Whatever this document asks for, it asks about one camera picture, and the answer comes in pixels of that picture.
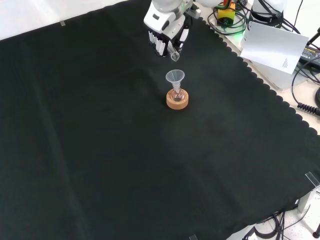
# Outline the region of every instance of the white paper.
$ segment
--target white paper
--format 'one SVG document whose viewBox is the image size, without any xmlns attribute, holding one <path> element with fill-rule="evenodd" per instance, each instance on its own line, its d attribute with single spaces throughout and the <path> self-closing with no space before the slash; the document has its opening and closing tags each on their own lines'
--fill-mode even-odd
<svg viewBox="0 0 320 240">
<path fill-rule="evenodd" d="M 240 56 L 292 74 L 308 40 L 306 36 L 251 21 Z"/>
</svg>

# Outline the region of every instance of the clear plastic funnel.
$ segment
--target clear plastic funnel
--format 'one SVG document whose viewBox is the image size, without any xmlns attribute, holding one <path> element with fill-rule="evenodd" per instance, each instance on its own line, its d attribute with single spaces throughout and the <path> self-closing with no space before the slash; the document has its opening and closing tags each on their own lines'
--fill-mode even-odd
<svg viewBox="0 0 320 240">
<path fill-rule="evenodd" d="M 176 102 L 180 102 L 185 98 L 184 91 L 180 88 L 181 81 L 185 78 L 185 73 L 182 70 L 171 70 L 165 78 L 168 82 L 172 83 L 173 91 L 171 92 L 171 99 Z"/>
</svg>

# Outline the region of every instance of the cable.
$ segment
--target cable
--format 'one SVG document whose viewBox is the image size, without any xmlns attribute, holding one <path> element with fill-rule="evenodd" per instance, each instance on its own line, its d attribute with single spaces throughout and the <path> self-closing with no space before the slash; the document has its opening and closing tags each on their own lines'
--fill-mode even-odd
<svg viewBox="0 0 320 240">
<path fill-rule="evenodd" d="M 314 101 L 317 107 L 320 108 L 320 88 L 315 93 Z"/>
<path fill-rule="evenodd" d="M 311 45 L 311 46 L 314 46 L 316 49 L 320 50 L 320 47 L 314 45 L 312 42 L 309 42 L 309 41 L 308 41 L 308 44 Z"/>
<path fill-rule="evenodd" d="M 233 8 L 231 8 L 231 7 L 227 8 L 228 10 L 234 11 L 236 16 L 240 16 L 240 17 L 241 17 L 241 19 L 240 19 L 239 21 L 237 21 L 236 23 L 227 24 L 227 23 L 222 22 L 222 21 L 220 21 L 220 20 L 218 19 L 218 17 L 216 16 L 216 12 L 217 12 L 219 9 L 218 9 L 217 7 L 214 7 L 214 8 L 213 8 L 213 12 L 208 16 L 208 19 L 207 19 L 210 27 L 211 27 L 213 30 L 215 30 L 217 33 L 219 33 L 219 34 L 221 34 L 221 35 L 224 35 L 224 36 L 231 36 L 231 35 L 236 35 L 236 34 L 243 33 L 243 32 L 246 30 L 246 25 L 248 24 L 248 19 L 247 19 L 247 13 L 248 13 L 248 12 L 245 12 L 245 10 L 244 10 L 242 7 L 240 7 L 240 8 L 241 8 L 241 10 L 242 10 L 243 13 L 241 13 L 239 10 L 233 9 Z M 222 32 L 220 29 L 218 29 L 215 25 L 213 25 L 213 24 L 211 23 L 210 17 L 211 17 L 212 15 L 214 16 L 216 22 L 222 25 L 222 28 L 223 28 L 223 27 L 225 27 L 225 28 L 230 28 L 230 29 L 238 29 L 238 28 L 241 28 L 241 30 L 239 30 L 239 31 L 234 31 L 234 32 Z"/>
<path fill-rule="evenodd" d="M 280 238 L 284 239 L 284 237 L 285 237 L 284 236 L 285 216 L 286 216 L 286 212 L 285 211 L 274 213 L 271 217 L 267 218 L 266 220 L 257 223 L 257 224 L 261 224 L 261 223 L 265 223 L 265 222 L 270 221 L 271 219 L 273 219 L 274 222 L 275 222 L 274 230 L 272 232 L 270 232 L 270 233 L 266 233 L 265 234 L 265 233 L 259 232 L 256 228 L 254 228 L 254 233 L 259 238 L 262 238 L 262 239 L 271 239 L 274 236 L 276 236 L 275 240 L 280 240 Z"/>
<path fill-rule="evenodd" d="M 251 12 L 251 13 L 255 13 L 255 14 L 259 14 L 259 15 L 271 15 L 269 12 L 258 12 L 258 11 L 254 11 L 252 9 L 247 8 L 246 6 L 244 6 L 240 1 L 237 2 L 242 8 L 244 8 L 245 10 Z"/>
<path fill-rule="evenodd" d="M 231 3 L 231 0 L 227 0 L 226 4 L 225 5 L 218 5 L 216 6 L 217 9 L 221 9 L 221 10 L 226 10 L 230 7 L 230 3 Z"/>
<path fill-rule="evenodd" d="M 312 71 L 312 67 L 310 66 L 309 68 L 309 72 L 311 73 L 311 75 L 314 77 L 314 79 L 316 80 L 316 82 L 318 84 L 320 84 L 320 80 L 317 78 L 317 76 L 315 75 L 314 71 Z"/>
<path fill-rule="evenodd" d="M 235 9 L 238 11 L 241 11 L 243 9 L 243 7 L 239 3 L 241 3 L 241 5 L 243 5 L 243 6 L 247 6 L 248 0 L 236 0 L 235 1 Z"/>
<path fill-rule="evenodd" d="M 295 83 L 295 80 L 296 80 L 296 77 L 297 75 L 299 74 L 299 72 L 305 68 L 309 63 L 317 60 L 317 59 L 320 59 L 320 56 L 314 58 L 314 59 L 311 59 L 309 60 L 308 62 L 306 62 L 302 67 L 298 66 L 299 70 L 296 72 L 296 74 L 294 75 L 293 77 L 293 80 L 292 80 L 292 84 L 291 84 L 291 93 L 292 93 L 292 97 L 293 99 L 296 101 L 296 103 L 298 104 L 298 108 L 299 109 L 302 109 L 302 110 L 305 110 L 306 112 L 309 112 L 309 113 L 312 113 L 312 114 L 315 114 L 315 115 L 318 115 L 320 116 L 320 108 L 317 108 L 317 107 L 314 107 L 314 106 L 310 106 L 310 105 L 306 105 L 306 104 L 303 104 L 301 102 L 298 102 L 298 100 L 296 99 L 295 97 L 295 94 L 294 94 L 294 83 Z"/>
<path fill-rule="evenodd" d="M 311 207 L 311 204 L 309 205 L 308 210 L 305 212 L 305 214 L 302 216 L 302 218 L 300 218 L 300 219 L 299 219 L 298 221 L 296 221 L 295 223 L 287 226 L 287 227 L 284 228 L 283 230 L 286 230 L 286 229 L 292 227 L 293 225 L 296 225 L 296 224 L 299 223 L 302 219 L 304 219 L 304 217 L 305 217 L 305 216 L 307 215 L 307 213 L 309 212 L 310 207 Z"/>
<path fill-rule="evenodd" d="M 296 27 L 296 23 L 297 23 L 297 19 L 298 19 L 298 15 L 299 15 L 299 12 L 300 12 L 300 8 L 301 8 L 301 5 L 302 5 L 302 3 L 304 2 L 304 0 L 301 0 L 301 3 L 300 3 L 300 6 L 299 6 L 299 8 L 298 8 L 298 12 L 296 13 L 296 16 L 295 16 L 295 21 L 294 21 L 294 27 Z"/>
</svg>

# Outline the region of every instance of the black tablecloth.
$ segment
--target black tablecloth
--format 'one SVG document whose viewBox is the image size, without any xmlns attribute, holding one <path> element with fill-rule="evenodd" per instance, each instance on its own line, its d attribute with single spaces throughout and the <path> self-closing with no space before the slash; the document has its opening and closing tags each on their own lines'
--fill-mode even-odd
<svg viewBox="0 0 320 240">
<path fill-rule="evenodd" d="M 312 189 L 316 131 L 201 20 L 157 57 L 149 4 L 0 42 L 1 239 L 225 240 Z"/>
</svg>

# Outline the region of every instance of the wooden holder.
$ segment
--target wooden holder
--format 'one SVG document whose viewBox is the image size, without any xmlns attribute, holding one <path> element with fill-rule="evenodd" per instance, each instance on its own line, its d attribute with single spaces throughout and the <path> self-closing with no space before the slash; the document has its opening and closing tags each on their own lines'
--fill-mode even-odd
<svg viewBox="0 0 320 240">
<path fill-rule="evenodd" d="M 184 92 L 184 99 L 182 101 L 173 101 L 170 97 L 171 92 L 173 89 L 168 91 L 166 94 L 166 104 L 169 106 L 169 108 L 174 109 L 174 110 L 181 110 L 184 109 L 188 103 L 189 103 L 189 94 L 187 93 L 186 90 L 182 89 Z"/>
</svg>

